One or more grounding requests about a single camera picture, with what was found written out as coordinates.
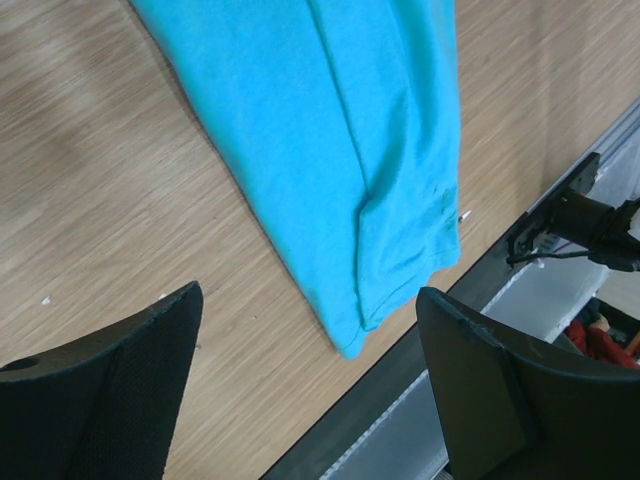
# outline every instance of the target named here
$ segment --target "wood grain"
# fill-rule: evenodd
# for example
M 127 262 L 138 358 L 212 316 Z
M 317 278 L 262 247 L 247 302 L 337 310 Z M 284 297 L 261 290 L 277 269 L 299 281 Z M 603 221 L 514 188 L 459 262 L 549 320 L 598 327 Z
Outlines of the wood grain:
M 0 22 L 0 364 L 196 278 L 200 348 L 166 478 L 256 478 L 413 307 L 357 360 L 335 353 L 126 2 L 4 0 Z M 472 214 L 464 258 L 434 285 L 452 285 L 640 95 L 639 25 L 639 0 L 458 1 Z

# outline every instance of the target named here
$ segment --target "cable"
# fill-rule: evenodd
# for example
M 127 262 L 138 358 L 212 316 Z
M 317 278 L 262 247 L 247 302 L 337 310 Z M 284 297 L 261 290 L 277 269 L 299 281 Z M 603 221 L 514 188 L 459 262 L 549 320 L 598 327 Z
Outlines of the cable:
M 560 245 L 559 247 L 557 247 L 557 248 L 553 251 L 553 253 L 561 252 L 562 250 L 564 250 L 565 248 L 567 248 L 569 245 L 571 245 L 571 242 L 566 242 L 566 243 L 564 243 L 564 244 Z
M 531 255 L 525 255 L 524 257 L 510 258 L 508 262 L 511 265 L 514 265 L 516 263 L 531 262 L 533 260 L 538 260 L 541 258 L 556 258 L 559 260 L 564 260 L 566 258 L 588 257 L 589 253 L 591 253 L 589 252 L 589 250 L 569 253 L 533 253 Z

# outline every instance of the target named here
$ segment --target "white strip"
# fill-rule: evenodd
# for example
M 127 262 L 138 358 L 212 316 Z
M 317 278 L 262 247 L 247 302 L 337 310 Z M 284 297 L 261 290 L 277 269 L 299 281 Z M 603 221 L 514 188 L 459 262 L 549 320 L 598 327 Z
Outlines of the white strip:
M 504 295 L 504 293 L 509 290 L 509 288 L 511 288 L 511 285 L 513 285 L 514 283 L 516 283 L 518 281 L 518 279 L 524 275 L 524 272 L 526 272 L 527 270 L 529 270 L 529 268 L 531 267 L 531 263 L 528 263 L 527 265 L 525 265 L 524 267 L 522 267 L 520 269 L 520 271 L 518 271 L 518 273 L 516 273 L 513 277 L 511 277 L 509 279 L 509 281 L 507 283 L 504 284 L 504 286 L 500 289 L 500 291 L 498 293 L 495 294 L 495 296 L 489 300 L 489 303 L 487 303 L 484 308 L 480 311 L 480 313 L 482 313 L 483 315 L 486 315 L 487 312 L 491 309 L 491 307 L 493 307 L 498 300 L 500 300 L 500 297 L 502 297 L 502 295 Z
M 389 408 L 387 408 L 384 413 L 382 415 L 380 415 L 378 417 L 378 419 L 373 422 L 371 424 L 371 426 L 367 429 L 366 432 L 364 432 L 362 435 L 360 435 L 360 438 L 358 438 L 358 440 L 356 440 L 354 442 L 353 445 L 351 445 L 346 452 L 344 452 L 342 454 L 342 456 L 335 461 L 335 463 L 333 465 L 331 465 L 331 467 L 329 467 L 329 469 L 324 473 L 324 475 L 322 475 L 322 477 L 320 477 L 320 480 L 328 480 L 331 475 L 333 475 L 337 470 L 339 470 L 342 465 L 344 465 L 344 463 L 349 460 L 349 457 L 351 456 L 351 454 L 353 454 L 353 452 L 355 452 L 364 442 L 367 441 L 367 439 L 373 434 L 373 432 L 376 430 L 376 428 L 378 428 L 378 426 L 380 426 L 381 423 L 383 423 L 385 420 L 387 420 L 391 414 L 394 412 L 394 410 L 398 407 L 398 405 L 400 405 L 403 400 L 405 398 L 407 398 L 407 396 L 409 396 L 409 394 L 411 394 L 411 392 L 415 389 L 415 387 L 423 380 L 426 379 L 426 377 L 428 377 L 429 374 L 428 372 L 425 370 L 424 372 L 422 372 L 418 378 L 416 378 L 413 383 L 411 385 L 409 385 L 409 387 L 402 392 L 402 394 L 396 399 L 395 402 L 393 402 Z
M 442 473 L 442 469 L 449 462 L 449 454 L 447 453 L 446 447 L 443 447 L 442 450 L 438 452 L 434 458 L 427 464 L 427 466 L 422 471 L 422 474 L 418 477 L 418 480 L 433 480 L 434 478 L 440 478 L 440 473 Z
M 453 477 L 443 470 L 438 474 L 435 480 L 453 480 Z

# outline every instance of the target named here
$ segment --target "small white debris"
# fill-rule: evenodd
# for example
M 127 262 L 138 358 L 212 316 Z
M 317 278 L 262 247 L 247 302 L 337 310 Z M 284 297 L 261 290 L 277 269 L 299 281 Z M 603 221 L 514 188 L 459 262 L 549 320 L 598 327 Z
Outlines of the small white debris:
M 460 218 L 458 218 L 458 223 L 464 222 L 469 217 L 469 215 L 471 215 L 471 210 L 467 210 L 462 215 L 460 215 Z
M 608 168 L 601 168 L 600 170 L 598 170 L 596 172 L 596 176 L 593 179 L 594 183 L 598 183 L 600 181 L 600 179 L 604 176 L 605 173 L 607 173 L 607 170 L 609 170 Z

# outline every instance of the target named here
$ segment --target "black cable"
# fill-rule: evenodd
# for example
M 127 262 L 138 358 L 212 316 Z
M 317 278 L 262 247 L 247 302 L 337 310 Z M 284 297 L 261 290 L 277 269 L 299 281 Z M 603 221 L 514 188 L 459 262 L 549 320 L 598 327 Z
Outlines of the black cable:
M 524 257 L 516 257 L 510 258 L 508 262 L 511 265 L 516 263 L 523 262 L 531 262 L 533 260 L 538 260 L 540 258 L 556 258 L 559 260 L 564 260 L 565 258 L 579 258 L 579 257 L 588 257 L 589 250 L 582 250 L 580 252 L 569 252 L 569 253 L 532 253 L 531 255 L 525 255 Z

